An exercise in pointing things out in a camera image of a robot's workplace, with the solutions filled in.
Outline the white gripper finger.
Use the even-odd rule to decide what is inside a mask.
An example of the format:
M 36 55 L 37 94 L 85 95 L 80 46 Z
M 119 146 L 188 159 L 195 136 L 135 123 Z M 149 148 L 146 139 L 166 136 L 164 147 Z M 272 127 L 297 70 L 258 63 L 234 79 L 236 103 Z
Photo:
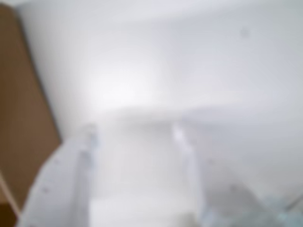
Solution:
M 30 187 L 18 227 L 88 227 L 98 131 L 88 125 L 44 162 Z
M 203 227 L 268 225 L 273 187 L 258 134 L 240 126 L 176 122 L 174 142 Z

